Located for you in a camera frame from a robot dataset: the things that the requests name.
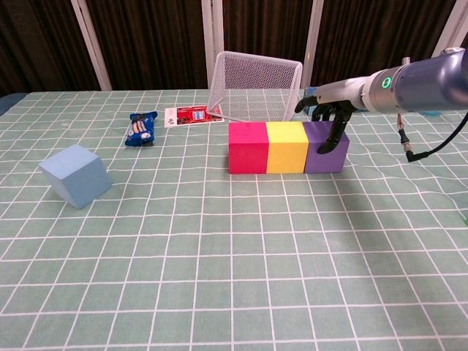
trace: purple block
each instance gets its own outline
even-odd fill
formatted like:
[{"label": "purple block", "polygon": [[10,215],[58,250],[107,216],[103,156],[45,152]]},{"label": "purple block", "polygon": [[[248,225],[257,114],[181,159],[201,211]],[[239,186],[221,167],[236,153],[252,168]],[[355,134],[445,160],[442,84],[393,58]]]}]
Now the purple block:
[{"label": "purple block", "polygon": [[343,133],[338,146],[328,154],[318,154],[318,148],[327,140],[332,121],[304,122],[309,138],[305,173],[339,173],[343,170],[350,139]]}]

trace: wire mesh basket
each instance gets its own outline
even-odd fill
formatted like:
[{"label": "wire mesh basket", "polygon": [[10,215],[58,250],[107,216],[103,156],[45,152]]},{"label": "wire mesh basket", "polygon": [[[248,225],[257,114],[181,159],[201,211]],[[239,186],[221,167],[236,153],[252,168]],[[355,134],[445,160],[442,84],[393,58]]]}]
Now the wire mesh basket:
[{"label": "wire mesh basket", "polygon": [[223,51],[216,57],[207,111],[235,121],[289,121],[302,63]]}]

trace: blue snack package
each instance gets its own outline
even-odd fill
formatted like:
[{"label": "blue snack package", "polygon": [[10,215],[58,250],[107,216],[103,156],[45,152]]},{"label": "blue snack package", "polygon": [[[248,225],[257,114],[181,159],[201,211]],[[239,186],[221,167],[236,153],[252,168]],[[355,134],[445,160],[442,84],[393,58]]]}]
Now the blue snack package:
[{"label": "blue snack package", "polygon": [[154,140],[154,119],[158,112],[130,114],[130,130],[125,140],[126,146],[140,146]]}]

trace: red block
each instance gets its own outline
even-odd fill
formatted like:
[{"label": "red block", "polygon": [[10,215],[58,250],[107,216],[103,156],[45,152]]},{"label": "red block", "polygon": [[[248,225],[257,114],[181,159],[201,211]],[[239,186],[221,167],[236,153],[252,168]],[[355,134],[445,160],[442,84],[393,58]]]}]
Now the red block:
[{"label": "red block", "polygon": [[265,122],[229,123],[229,172],[266,173],[268,133]]}]

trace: green grid tablecloth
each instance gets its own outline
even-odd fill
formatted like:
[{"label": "green grid tablecloth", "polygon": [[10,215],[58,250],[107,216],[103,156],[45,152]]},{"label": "green grid tablecloth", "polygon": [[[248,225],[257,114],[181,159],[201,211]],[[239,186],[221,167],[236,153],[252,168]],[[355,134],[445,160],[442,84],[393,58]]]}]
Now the green grid tablecloth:
[{"label": "green grid tablecloth", "polygon": [[[468,130],[408,164],[394,115],[356,113],[342,173],[236,176],[227,121],[163,127],[207,101],[50,92],[0,118],[0,349],[468,350]],[[461,117],[405,115],[416,152]],[[113,180],[81,211],[37,168],[75,143]]]}]

